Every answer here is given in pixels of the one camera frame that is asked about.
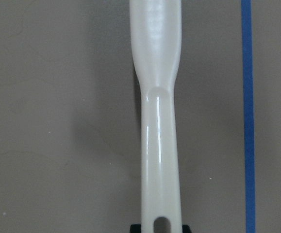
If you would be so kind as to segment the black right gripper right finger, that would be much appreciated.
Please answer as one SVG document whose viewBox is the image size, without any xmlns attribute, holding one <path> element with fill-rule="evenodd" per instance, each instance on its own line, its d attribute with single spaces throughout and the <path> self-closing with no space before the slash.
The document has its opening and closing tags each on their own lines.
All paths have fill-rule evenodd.
<svg viewBox="0 0 281 233">
<path fill-rule="evenodd" d="M 189 225 L 178 225 L 174 227 L 174 233 L 192 233 Z"/>
</svg>

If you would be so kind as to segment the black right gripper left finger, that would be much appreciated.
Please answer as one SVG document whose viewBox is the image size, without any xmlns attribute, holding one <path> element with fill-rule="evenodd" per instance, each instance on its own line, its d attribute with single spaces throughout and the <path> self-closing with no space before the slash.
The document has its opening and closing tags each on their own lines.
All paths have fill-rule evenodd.
<svg viewBox="0 0 281 233">
<path fill-rule="evenodd" d="M 132 224 L 130 226 L 130 233 L 141 233 L 141 224 Z"/>
</svg>

